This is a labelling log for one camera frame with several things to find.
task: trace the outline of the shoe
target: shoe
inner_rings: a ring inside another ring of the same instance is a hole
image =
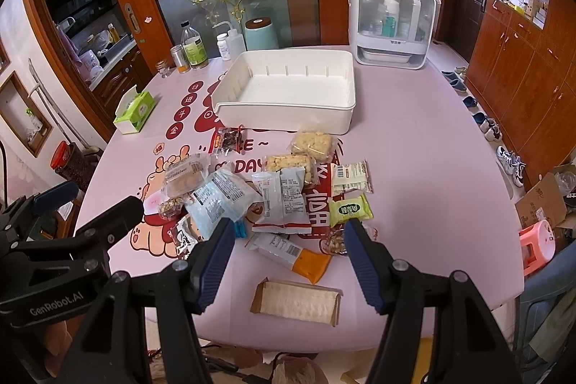
[[[460,79],[462,81],[464,81],[464,79],[466,78],[466,71],[467,70],[468,70],[467,66],[454,67],[454,72],[456,72],[456,74],[458,75],[458,77],[460,77]]]
[[[468,93],[468,89],[466,88],[466,85],[464,85],[462,80],[460,80],[459,78],[455,78],[454,80],[451,80],[450,85],[458,93]]]
[[[493,126],[491,126],[490,129],[488,129],[488,131],[486,132],[486,134],[484,134],[484,137],[489,142],[501,142],[502,141],[502,133],[500,132],[500,128],[498,127],[497,124],[494,124]]]
[[[450,82],[452,80],[459,80],[460,76],[456,73],[456,72],[446,72],[446,71],[442,71],[442,75],[444,75],[444,78]]]
[[[466,108],[476,108],[478,106],[478,100],[473,96],[467,96],[462,102]]]
[[[499,145],[496,149],[496,157],[504,163],[508,158],[510,158],[511,153],[507,151],[502,145]]]
[[[492,118],[486,117],[486,120],[480,124],[480,130],[486,134],[488,132],[488,129],[490,129],[492,126],[496,125],[496,121],[493,120]]]
[[[477,125],[481,125],[486,120],[486,115],[482,112],[473,114],[472,117],[474,118],[474,121],[476,121]]]
[[[518,166],[514,168],[514,174],[512,175],[512,181],[516,184],[519,188],[524,186],[524,168],[526,167],[526,163],[520,162]]]

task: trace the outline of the snack package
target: snack package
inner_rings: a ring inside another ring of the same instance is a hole
[[[253,225],[252,231],[312,233],[312,224],[302,195],[305,172],[303,167],[299,167],[252,174],[252,182],[264,198],[264,212]]]
[[[308,155],[318,163],[329,162],[332,159],[336,139],[324,132],[298,132],[288,150],[293,155]]]
[[[301,248],[292,241],[272,233],[255,233],[250,238],[247,248],[289,268],[295,274],[306,277],[312,284],[322,278],[331,258],[327,254]]]
[[[178,259],[187,259],[194,246],[198,244],[190,229],[189,215],[180,219],[168,233],[176,246]]]
[[[331,168],[332,195],[343,194],[355,189],[372,193],[372,184],[365,160],[350,164],[332,163]]]
[[[344,223],[351,218],[359,220],[369,220],[374,218],[368,200],[364,193],[360,197],[344,200],[330,200],[328,202],[330,209],[330,226],[333,227],[338,223]]]
[[[237,222],[262,197],[225,164],[209,174],[206,182],[190,193],[185,206],[203,239],[209,239],[222,217]]]
[[[212,155],[225,157],[229,151],[240,153],[242,126],[238,128],[220,128],[212,138]]]
[[[204,183],[210,167],[210,155],[193,154],[172,163],[164,174],[162,192],[169,198],[193,191]]]
[[[308,155],[270,155],[264,159],[262,171],[279,171],[283,168],[298,168],[300,166],[306,170],[304,184],[316,186],[319,181],[316,162]]]

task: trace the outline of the table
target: table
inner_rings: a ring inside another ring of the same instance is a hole
[[[147,89],[158,101],[156,109],[139,134],[113,135],[88,187],[78,227],[127,195],[154,192],[158,174],[186,145],[191,153],[210,149],[218,121],[210,94],[223,70],[218,58],[199,71],[154,77]],[[519,295],[519,220],[491,149],[460,97],[429,62],[417,71],[355,64],[355,81],[356,108],[350,131],[340,136],[338,157],[368,162],[374,186],[368,194],[370,223],[379,240],[422,272],[468,272],[490,308]],[[235,163],[239,174],[249,177],[265,155],[284,152],[291,136],[246,131],[244,155]],[[327,207],[325,197],[316,198],[313,223],[318,225],[326,222]],[[140,224],[110,249],[111,271],[135,276],[161,270],[174,255],[174,245],[165,241],[160,227]],[[297,242],[318,249],[317,240]],[[343,292],[338,326],[250,313],[256,286],[265,277],[306,280],[248,251],[245,243],[236,241],[214,304],[194,317],[199,337],[299,352],[378,345],[385,318],[365,303],[346,257],[334,257],[319,282]],[[433,328],[433,311],[426,310],[423,336]]]

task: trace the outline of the tissue box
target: tissue box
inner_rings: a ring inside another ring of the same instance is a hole
[[[154,98],[149,92],[137,93],[136,85],[133,86],[118,103],[114,126],[122,134],[140,132],[155,105]]]

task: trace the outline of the door handle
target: door handle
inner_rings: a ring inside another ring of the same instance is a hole
[[[554,52],[553,52],[550,48],[548,48],[548,52],[549,52],[550,54],[552,54],[552,57],[554,57],[555,60],[557,60],[557,61],[560,60],[560,59],[558,58],[558,56],[557,56],[556,54],[554,54]]]
[[[136,16],[134,15],[134,11],[132,10],[132,6],[126,2],[124,4],[124,10],[126,12],[126,15],[128,15],[128,18],[130,19],[130,21],[132,22],[132,28],[134,29],[134,33],[140,33],[142,30],[140,29],[140,25],[138,24],[138,21],[136,20]]]

